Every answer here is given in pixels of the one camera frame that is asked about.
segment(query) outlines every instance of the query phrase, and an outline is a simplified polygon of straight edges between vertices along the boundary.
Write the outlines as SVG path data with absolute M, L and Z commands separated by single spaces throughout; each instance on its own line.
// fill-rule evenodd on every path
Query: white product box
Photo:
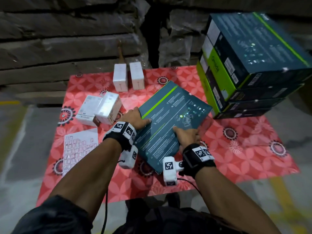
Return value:
M 130 65 L 131 79 L 134 90 L 143 90 L 144 85 L 144 74 L 142 65 L 140 62 L 132 62 Z
M 81 105 L 76 119 L 84 125 L 99 126 L 100 121 L 96 118 L 94 113 L 102 99 L 102 97 L 88 95 Z
M 127 64 L 115 64 L 113 83 L 117 92 L 128 91 Z
M 106 92 L 101 103 L 95 111 L 98 120 L 104 124 L 112 125 L 122 106 L 119 94 Z

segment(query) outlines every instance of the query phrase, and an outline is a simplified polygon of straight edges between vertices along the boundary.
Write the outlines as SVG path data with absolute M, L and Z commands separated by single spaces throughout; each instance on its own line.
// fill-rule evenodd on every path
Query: pink floral tablecloth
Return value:
M 144 90 L 133 90 L 129 85 L 127 92 L 119 93 L 123 107 L 117 119 L 129 109 L 141 106 L 169 80 L 206 102 L 195 66 L 144 70 L 144 75 Z M 104 91 L 116 92 L 112 79 L 113 72 L 70 77 L 37 205 L 49 196 L 62 178 L 64 135 L 92 128 L 80 124 L 75 118 L 84 99 L 89 94 L 99 96 Z M 265 116 L 215 120 L 208 129 L 210 123 L 211 120 L 206 119 L 199 128 L 201 143 L 208 147 L 215 157 L 217 168 L 231 181 L 242 182 L 299 172 Z M 101 124 L 98 128 L 99 141 L 110 127 Z M 176 161 L 181 159 L 178 153 Z M 132 170 L 116 166 L 109 185 L 108 202 L 189 189 L 193 187 L 185 181 L 179 181 L 177 186 L 164 187 L 162 176 L 154 173 L 138 157 Z

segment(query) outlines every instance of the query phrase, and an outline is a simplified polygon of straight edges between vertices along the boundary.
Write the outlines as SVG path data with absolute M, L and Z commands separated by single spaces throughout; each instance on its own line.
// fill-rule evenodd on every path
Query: stacked boxes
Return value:
M 197 64 L 214 118 L 260 116 L 304 85 L 312 58 L 265 14 L 211 14 Z

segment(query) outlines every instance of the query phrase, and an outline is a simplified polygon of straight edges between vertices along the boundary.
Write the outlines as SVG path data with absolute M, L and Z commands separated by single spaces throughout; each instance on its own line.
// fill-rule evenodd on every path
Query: hand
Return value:
M 183 130 L 181 128 L 178 128 L 177 126 L 174 126 L 172 128 L 177 135 L 177 139 L 180 142 L 180 152 L 182 153 L 183 150 L 190 144 L 197 143 L 200 144 L 200 136 L 198 134 L 197 129 L 188 129 Z
M 129 122 L 135 130 L 140 130 L 152 122 L 151 119 L 142 119 L 138 107 L 130 109 L 119 121 Z

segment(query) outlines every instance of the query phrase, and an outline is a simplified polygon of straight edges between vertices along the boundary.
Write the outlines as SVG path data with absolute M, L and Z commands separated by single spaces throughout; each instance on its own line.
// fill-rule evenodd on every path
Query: forearm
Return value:
M 217 168 L 202 168 L 195 180 L 211 214 L 249 234 L 280 233 L 267 214 Z
M 93 221 L 108 189 L 120 153 L 120 144 L 107 138 L 60 180 L 50 197 L 60 195 L 70 200 L 86 210 Z

